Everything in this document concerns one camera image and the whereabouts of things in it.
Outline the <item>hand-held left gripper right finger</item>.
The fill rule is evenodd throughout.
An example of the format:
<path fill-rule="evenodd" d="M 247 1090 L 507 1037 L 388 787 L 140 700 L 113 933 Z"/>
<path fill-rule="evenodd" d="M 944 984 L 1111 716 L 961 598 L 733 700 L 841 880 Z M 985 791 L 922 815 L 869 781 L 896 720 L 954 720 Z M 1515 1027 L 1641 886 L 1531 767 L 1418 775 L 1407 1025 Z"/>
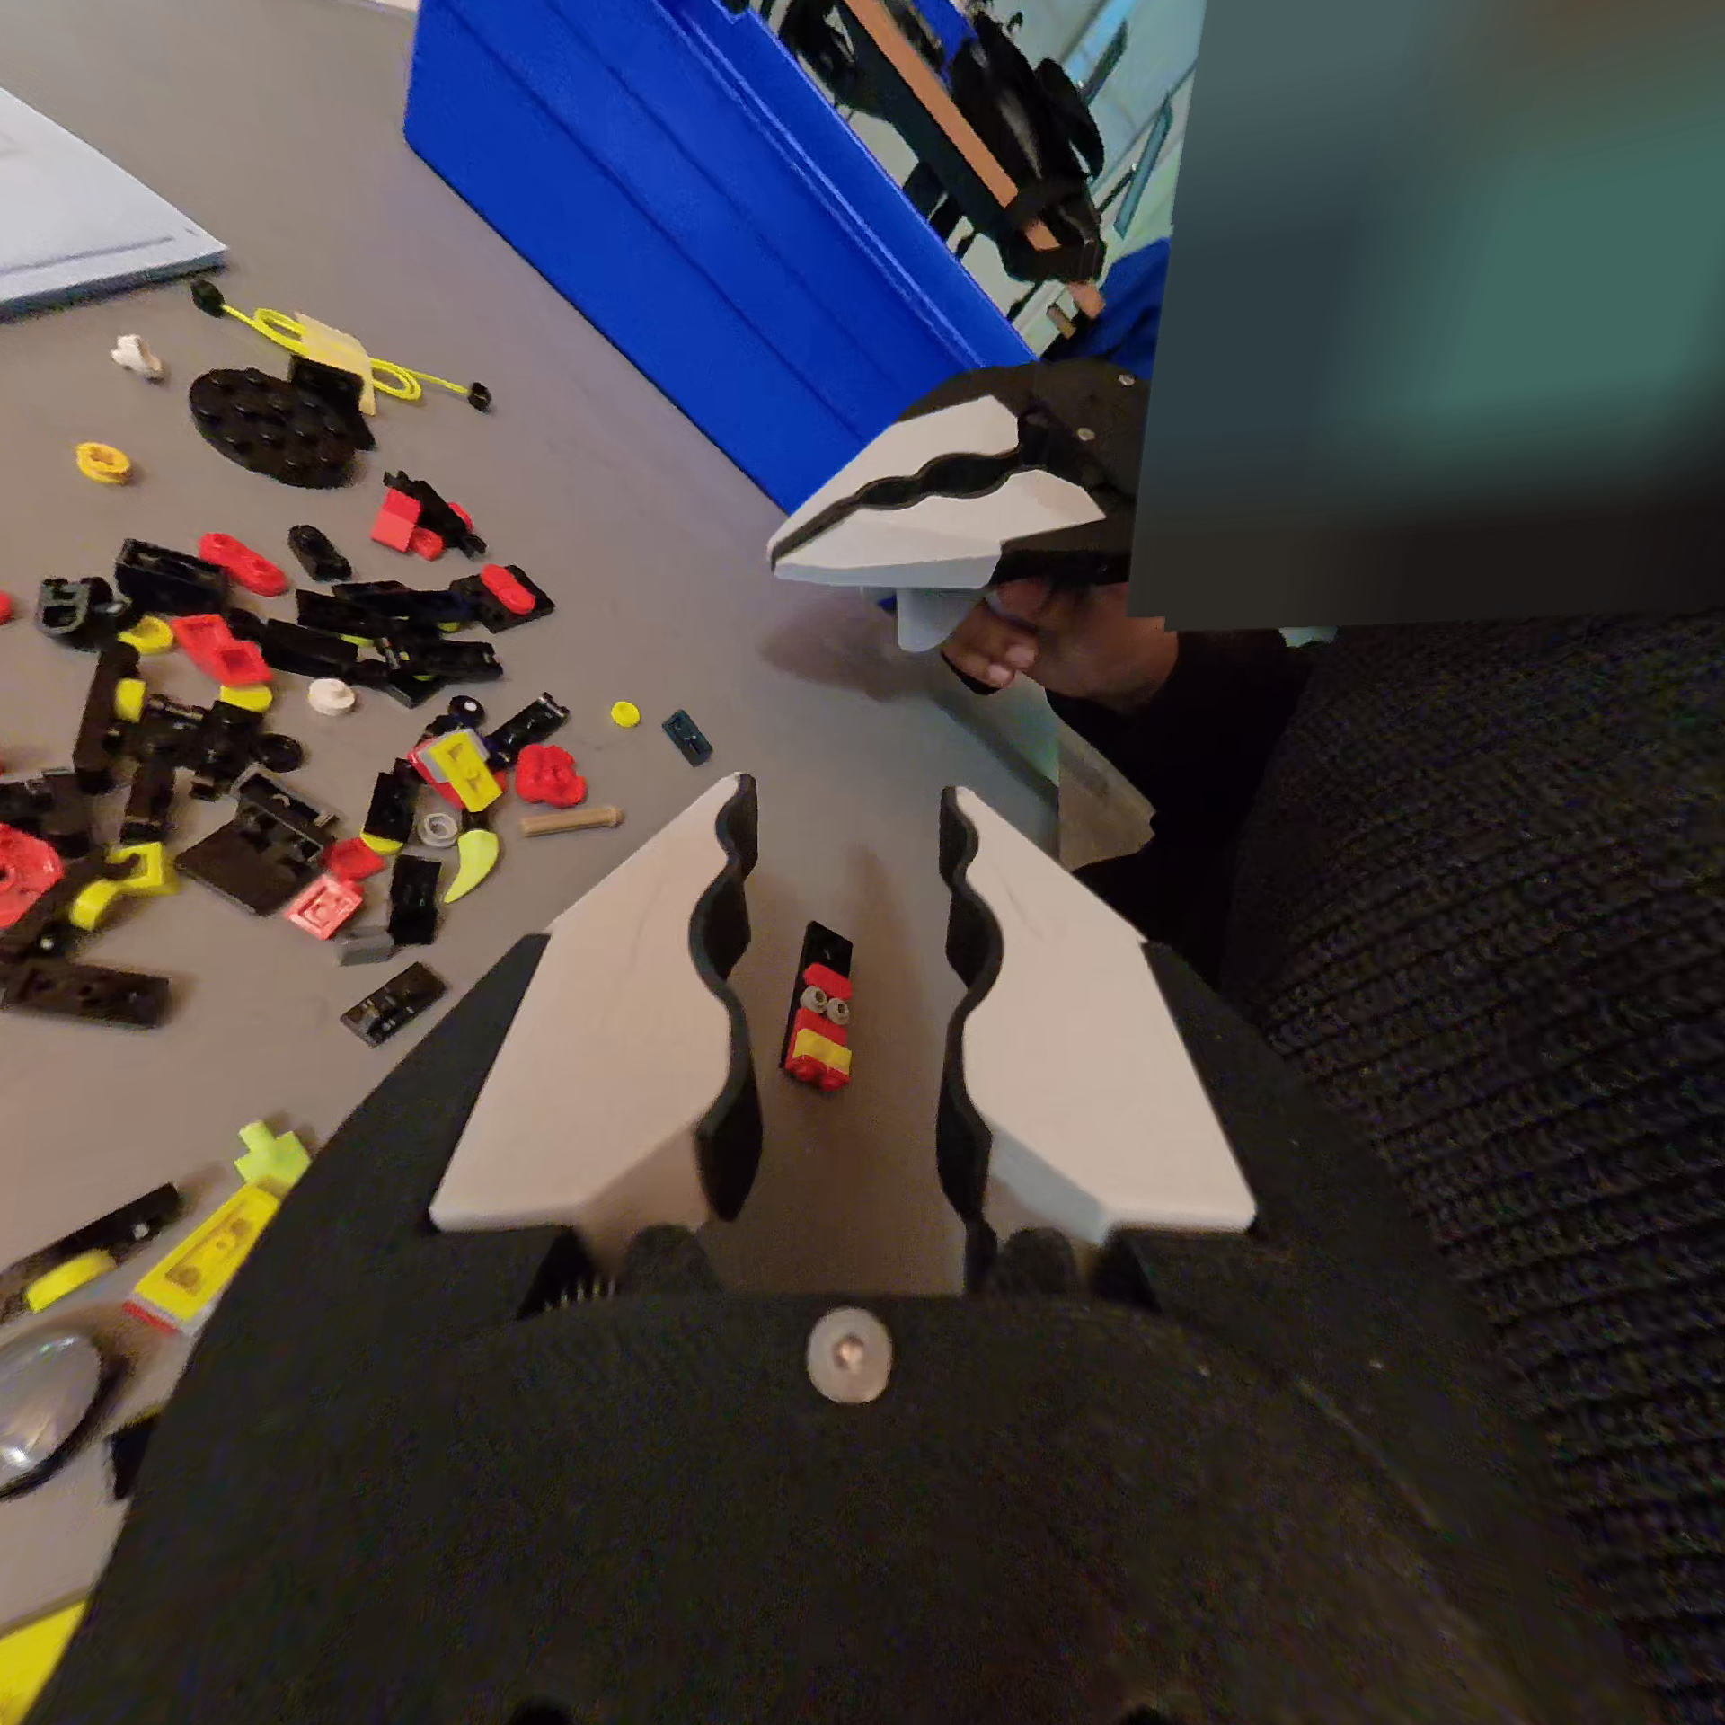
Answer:
<path fill-rule="evenodd" d="M 961 982 L 938 1092 L 938 1177 L 965 1228 L 1247 1234 L 1259 1205 L 1151 964 L 1151 945 L 969 787 L 938 866 Z"/>

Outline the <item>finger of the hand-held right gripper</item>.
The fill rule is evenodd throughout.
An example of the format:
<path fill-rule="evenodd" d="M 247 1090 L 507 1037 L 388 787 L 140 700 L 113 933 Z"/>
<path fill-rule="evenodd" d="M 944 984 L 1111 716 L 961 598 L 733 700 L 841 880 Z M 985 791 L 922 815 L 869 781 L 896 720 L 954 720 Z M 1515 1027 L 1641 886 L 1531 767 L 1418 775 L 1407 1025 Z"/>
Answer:
<path fill-rule="evenodd" d="M 950 405 L 916 419 L 889 425 L 861 454 L 824 484 L 790 517 L 790 525 L 810 525 L 818 515 L 875 482 L 906 482 L 924 466 L 948 456 L 1001 456 L 1019 446 L 1021 411 L 985 397 Z M 857 513 L 885 513 L 916 523 L 960 525 L 969 515 L 989 523 L 1024 525 L 1032 519 L 1032 486 L 1026 476 L 1005 480 L 995 492 L 960 498 L 936 492 L 922 482 L 918 496 L 898 504 L 865 504 Z"/>
<path fill-rule="evenodd" d="M 857 513 L 865 504 L 898 504 L 914 498 L 922 482 L 950 496 L 979 498 L 1013 476 L 1026 476 L 1032 486 L 1032 519 L 1024 525 L 985 525 L 975 513 L 960 525 Z M 869 484 L 810 525 L 786 521 L 770 539 L 768 565 L 782 578 L 816 584 L 863 574 L 906 574 L 918 584 L 924 580 L 924 571 L 932 571 L 932 584 L 938 588 L 979 586 L 983 574 L 997 567 L 1009 541 L 1068 527 L 1091 527 L 1117 508 L 1119 486 L 1111 474 L 1091 464 L 1050 468 L 1026 458 L 938 458 L 906 482 Z"/>

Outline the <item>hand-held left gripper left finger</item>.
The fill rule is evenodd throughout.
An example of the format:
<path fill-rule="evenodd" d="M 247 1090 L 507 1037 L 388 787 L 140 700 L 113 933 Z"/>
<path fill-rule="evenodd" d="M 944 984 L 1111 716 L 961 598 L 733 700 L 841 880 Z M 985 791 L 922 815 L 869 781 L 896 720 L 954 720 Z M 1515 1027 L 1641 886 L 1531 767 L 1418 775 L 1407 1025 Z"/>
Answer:
<path fill-rule="evenodd" d="M 759 850 L 757 779 L 731 771 L 550 923 L 430 1203 L 442 1232 L 739 1218 L 765 1136 L 731 988 Z"/>

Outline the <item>partly built lego assembly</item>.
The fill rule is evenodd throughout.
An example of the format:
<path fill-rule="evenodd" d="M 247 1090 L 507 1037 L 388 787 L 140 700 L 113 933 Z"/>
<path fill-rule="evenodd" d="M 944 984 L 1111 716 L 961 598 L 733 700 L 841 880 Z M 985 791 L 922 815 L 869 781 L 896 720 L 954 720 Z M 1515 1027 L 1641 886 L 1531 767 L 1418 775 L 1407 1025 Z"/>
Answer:
<path fill-rule="evenodd" d="M 788 1008 L 780 1069 L 808 1088 L 835 1092 L 851 1083 L 853 943 L 808 921 Z"/>

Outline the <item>pile of lego pieces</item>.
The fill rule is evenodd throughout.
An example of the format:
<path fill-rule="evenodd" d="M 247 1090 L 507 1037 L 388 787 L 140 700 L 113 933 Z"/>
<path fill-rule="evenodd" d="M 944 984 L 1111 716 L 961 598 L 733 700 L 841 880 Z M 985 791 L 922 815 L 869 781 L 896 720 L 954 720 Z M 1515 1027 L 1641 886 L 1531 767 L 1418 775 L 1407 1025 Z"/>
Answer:
<path fill-rule="evenodd" d="M 132 533 L 113 567 L 56 574 L 40 647 L 4 647 L 4 716 L 54 728 L 4 783 L 4 1340 L 99 1333 L 125 1382 L 75 1453 L 4 1498 L 4 1634 L 67 1636 L 127 1512 L 109 1431 L 156 1411 L 257 1244 L 282 1228 L 243 1338 L 306 1360 L 316 1396 L 357 1382 L 359 1236 L 426 1216 L 509 1008 L 461 1010 L 388 1069 L 449 996 L 424 960 L 446 888 L 416 838 L 473 797 L 511 801 L 520 744 L 548 752 L 558 691 L 471 714 L 503 665 L 467 598 L 528 608 L 526 571 L 455 571 L 455 592 L 308 596 L 284 555 Z"/>

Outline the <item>black round lego plate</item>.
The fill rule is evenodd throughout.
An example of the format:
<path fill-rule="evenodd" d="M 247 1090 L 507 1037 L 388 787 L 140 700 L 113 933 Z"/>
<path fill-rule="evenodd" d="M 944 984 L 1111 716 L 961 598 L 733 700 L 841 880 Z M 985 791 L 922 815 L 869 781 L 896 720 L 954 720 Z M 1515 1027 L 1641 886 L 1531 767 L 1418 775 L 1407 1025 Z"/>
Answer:
<path fill-rule="evenodd" d="M 357 374 L 302 356 L 288 376 L 257 368 L 205 370 L 188 385 L 186 401 L 211 448 L 298 490 L 349 484 L 359 454 L 377 446 Z"/>

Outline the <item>clear lego canopy piece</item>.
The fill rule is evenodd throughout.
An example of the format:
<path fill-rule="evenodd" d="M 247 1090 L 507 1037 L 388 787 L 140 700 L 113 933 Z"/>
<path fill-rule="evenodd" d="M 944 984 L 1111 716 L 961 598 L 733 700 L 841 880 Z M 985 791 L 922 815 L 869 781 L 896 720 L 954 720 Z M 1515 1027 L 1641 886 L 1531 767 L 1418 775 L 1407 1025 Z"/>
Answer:
<path fill-rule="evenodd" d="M 125 1358 L 89 1329 L 44 1329 L 2 1342 L 2 1498 L 54 1476 L 125 1374 Z"/>

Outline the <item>lego instruction booklet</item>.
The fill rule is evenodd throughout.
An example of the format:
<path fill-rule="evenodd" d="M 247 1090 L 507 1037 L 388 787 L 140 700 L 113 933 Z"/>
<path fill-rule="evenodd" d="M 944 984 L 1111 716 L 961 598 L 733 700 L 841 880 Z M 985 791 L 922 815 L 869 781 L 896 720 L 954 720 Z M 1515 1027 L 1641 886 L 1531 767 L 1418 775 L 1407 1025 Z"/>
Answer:
<path fill-rule="evenodd" d="M 2 92 L 2 316 L 221 267 L 227 246 L 99 149 Z"/>

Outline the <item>person's right hand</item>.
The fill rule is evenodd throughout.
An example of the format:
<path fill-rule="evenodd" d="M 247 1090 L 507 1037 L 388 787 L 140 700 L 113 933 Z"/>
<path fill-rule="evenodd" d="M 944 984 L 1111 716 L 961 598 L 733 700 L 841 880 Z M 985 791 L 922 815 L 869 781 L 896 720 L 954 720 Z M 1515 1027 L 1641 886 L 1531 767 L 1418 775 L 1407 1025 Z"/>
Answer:
<path fill-rule="evenodd" d="M 1178 634 L 1160 618 L 1131 616 L 1123 584 L 1068 588 L 1026 576 L 989 588 L 940 655 L 979 687 L 1030 679 L 1050 697 L 1131 714 L 1176 673 Z"/>

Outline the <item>black equipment with brown strip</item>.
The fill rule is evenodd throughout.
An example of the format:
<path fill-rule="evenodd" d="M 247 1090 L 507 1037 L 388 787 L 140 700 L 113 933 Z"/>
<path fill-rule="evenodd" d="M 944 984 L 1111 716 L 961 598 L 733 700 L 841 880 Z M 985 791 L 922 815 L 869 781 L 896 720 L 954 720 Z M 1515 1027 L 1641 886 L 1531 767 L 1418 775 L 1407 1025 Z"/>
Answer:
<path fill-rule="evenodd" d="M 1050 344 L 1105 307 L 1105 224 L 1093 198 L 1103 135 L 1080 86 L 1017 41 L 991 3 L 749 3 L 895 175 L 948 253 L 991 248 L 1023 334 Z"/>

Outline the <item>blue plastic bin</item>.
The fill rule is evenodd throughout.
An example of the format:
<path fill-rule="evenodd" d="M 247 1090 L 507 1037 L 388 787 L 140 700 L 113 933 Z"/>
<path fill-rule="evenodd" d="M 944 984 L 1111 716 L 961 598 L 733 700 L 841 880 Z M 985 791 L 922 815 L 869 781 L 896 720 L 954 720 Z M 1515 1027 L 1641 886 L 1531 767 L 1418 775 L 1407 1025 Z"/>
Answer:
<path fill-rule="evenodd" d="M 778 506 L 1032 358 L 755 11 L 424 1 L 404 137 Z"/>

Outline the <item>pale tape strip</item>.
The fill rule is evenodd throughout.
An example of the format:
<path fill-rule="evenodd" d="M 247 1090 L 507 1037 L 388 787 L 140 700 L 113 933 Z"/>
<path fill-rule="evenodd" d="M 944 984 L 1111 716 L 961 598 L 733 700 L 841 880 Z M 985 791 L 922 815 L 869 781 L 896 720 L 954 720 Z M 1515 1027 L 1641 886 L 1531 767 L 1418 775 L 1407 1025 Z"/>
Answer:
<path fill-rule="evenodd" d="M 345 370 L 359 378 L 361 395 L 359 411 L 367 417 L 377 415 L 377 376 L 371 354 L 363 342 L 347 330 L 335 328 L 312 313 L 294 313 L 296 356 L 323 364 L 333 370 Z"/>

